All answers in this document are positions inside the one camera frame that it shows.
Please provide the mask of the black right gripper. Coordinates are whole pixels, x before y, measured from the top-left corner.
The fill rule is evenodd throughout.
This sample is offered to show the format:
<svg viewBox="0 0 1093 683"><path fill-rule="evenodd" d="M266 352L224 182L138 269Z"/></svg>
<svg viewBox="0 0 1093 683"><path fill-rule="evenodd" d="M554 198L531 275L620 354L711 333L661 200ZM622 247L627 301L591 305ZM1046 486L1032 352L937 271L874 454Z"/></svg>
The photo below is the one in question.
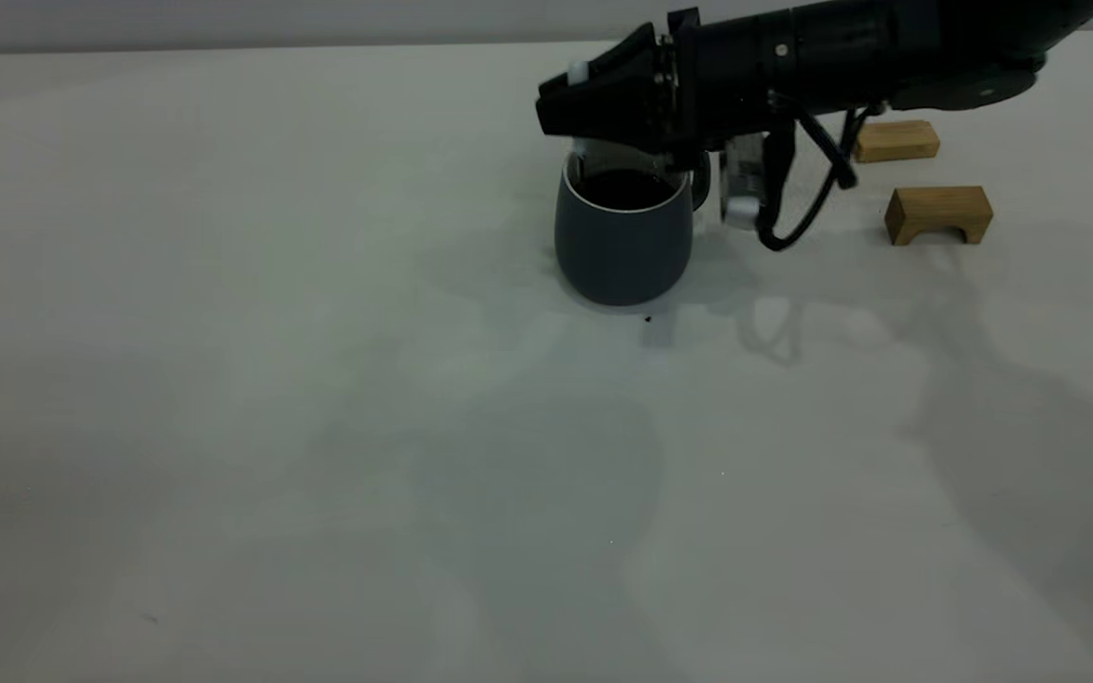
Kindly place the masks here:
<svg viewBox="0 0 1093 683"><path fill-rule="evenodd" d="M778 74L780 13L703 25L692 8L672 11L667 23L665 50L654 23L642 23L588 62L588 81L568 83L560 75L542 83L534 101L542 133L646 153L662 152L665 138L671 169L690 172L703 153L729 139L768 130L776 117L769 87ZM671 60L669 118L657 82L663 52Z"/></svg>

